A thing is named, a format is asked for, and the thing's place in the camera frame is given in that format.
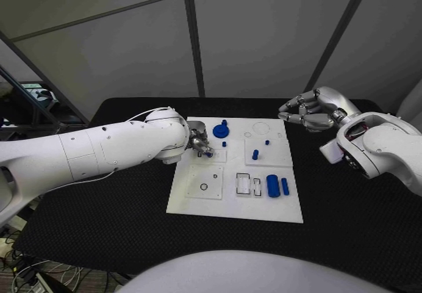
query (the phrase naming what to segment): black table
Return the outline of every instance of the black table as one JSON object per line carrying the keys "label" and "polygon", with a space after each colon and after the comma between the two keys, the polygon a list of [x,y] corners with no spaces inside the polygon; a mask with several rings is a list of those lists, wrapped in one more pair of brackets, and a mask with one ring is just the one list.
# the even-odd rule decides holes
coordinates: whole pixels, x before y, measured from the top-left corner
{"label": "black table", "polygon": [[[279,99],[114,98],[91,127],[173,106],[184,116],[277,118]],[[380,111],[356,100],[363,112]],[[367,180],[318,147],[336,129],[287,124],[304,224],[166,213],[176,165],[154,160],[45,196],[14,247],[92,269],[140,273],[205,250],[254,250],[333,267],[383,286],[422,282],[422,198],[390,175]]]}

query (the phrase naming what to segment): circular cutout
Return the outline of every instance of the circular cutout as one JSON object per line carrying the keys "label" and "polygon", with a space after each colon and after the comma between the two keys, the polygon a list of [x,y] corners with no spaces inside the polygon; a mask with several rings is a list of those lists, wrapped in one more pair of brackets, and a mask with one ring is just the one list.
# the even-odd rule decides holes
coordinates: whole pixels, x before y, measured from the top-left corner
{"label": "circular cutout", "polygon": [[264,122],[258,122],[254,124],[252,129],[255,131],[256,134],[266,134],[269,132],[269,126],[266,123]]}

